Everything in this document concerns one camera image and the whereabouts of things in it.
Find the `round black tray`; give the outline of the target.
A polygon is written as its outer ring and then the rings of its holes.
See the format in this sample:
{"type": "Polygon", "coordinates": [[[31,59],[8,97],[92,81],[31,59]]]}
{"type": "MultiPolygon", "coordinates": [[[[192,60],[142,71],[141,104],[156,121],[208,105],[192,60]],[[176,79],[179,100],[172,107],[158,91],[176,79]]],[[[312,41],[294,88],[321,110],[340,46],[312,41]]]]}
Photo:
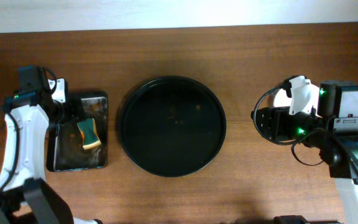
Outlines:
{"type": "Polygon", "coordinates": [[[181,177],[207,166],[226,137],[218,97],[187,77],[158,77],[128,93],[117,133],[129,158],[161,177],[181,177]]]}

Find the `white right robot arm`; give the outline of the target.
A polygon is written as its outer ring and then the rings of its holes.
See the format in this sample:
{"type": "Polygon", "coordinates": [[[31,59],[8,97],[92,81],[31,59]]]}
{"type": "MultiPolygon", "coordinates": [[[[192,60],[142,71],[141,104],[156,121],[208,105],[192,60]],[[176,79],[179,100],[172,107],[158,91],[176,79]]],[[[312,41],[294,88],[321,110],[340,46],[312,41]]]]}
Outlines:
{"type": "Polygon", "coordinates": [[[251,118],[267,141],[319,149],[346,214],[358,223],[358,84],[326,80],[315,86],[292,76],[264,93],[251,118]]]}

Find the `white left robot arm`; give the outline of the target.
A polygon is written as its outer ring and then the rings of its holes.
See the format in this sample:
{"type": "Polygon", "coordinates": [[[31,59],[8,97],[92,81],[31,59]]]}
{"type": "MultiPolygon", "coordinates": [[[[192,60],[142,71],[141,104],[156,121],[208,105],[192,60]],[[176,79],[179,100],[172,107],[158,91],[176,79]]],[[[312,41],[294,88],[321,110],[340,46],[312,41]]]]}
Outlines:
{"type": "Polygon", "coordinates": [[[23,81],[1,107],[6,146],[0,173],[0,223],[74,223],[68,204],[45,178],[45,136],[62,117],[64,79],[23,81]]]}

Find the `white plate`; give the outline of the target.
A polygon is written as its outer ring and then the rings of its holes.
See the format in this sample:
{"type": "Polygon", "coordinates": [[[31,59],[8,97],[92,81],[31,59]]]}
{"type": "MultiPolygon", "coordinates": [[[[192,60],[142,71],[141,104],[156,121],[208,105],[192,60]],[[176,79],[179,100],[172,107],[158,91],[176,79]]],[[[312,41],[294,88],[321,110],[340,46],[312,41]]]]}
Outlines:
{"type": "Polygon", "coordinates": [[[287,97],[284,89],[279,89],[273,98],[273,107],[289,107],[291,105],[291,98],[287,97]]]}

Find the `yellow green sponge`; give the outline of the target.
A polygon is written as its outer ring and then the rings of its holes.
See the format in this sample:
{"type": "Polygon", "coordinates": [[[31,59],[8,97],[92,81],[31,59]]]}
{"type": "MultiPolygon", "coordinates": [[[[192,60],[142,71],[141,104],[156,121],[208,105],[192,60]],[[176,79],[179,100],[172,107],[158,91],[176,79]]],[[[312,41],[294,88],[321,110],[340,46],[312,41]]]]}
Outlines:
{"type": "Polygon", "coordinates": [[[77,127],[81,134],[82,147],[84,150],[89,150],[101,145],[94,118],[87,118],[78,122],[77,127]]]}

